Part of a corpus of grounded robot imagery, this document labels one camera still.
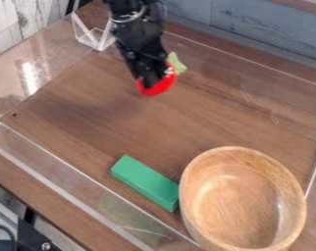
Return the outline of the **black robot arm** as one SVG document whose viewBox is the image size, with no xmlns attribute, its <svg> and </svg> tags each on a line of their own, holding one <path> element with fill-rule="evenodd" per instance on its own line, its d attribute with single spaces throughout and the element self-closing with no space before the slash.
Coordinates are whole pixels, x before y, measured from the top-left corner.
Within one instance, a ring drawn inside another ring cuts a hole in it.
<svg viewBox="0 0 316 251">
<path fill-rule="evenodd" d="M 166 53 L 161 46 L 162 17 L 157 0 L 102 0 L 114 24 L 116 47 L 144 90 L 165 78 Z"/>
</svg>

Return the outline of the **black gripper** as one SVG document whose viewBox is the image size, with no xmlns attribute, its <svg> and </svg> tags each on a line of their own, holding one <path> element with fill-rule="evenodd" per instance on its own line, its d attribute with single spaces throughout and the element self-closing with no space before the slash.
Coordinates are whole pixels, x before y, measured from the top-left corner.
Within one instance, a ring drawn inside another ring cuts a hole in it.
<svg viewBox="0 0 316 251">
<path fill-rule="evenodd" d="M 137 71 L 142 87 L 150 89 L 168 69 L 160 42 L 162 19 L 153 16 L 112 16 L 110 20 L 114 24 L 110 33 L 120 55 L 129 70 Z"/>
</svg>

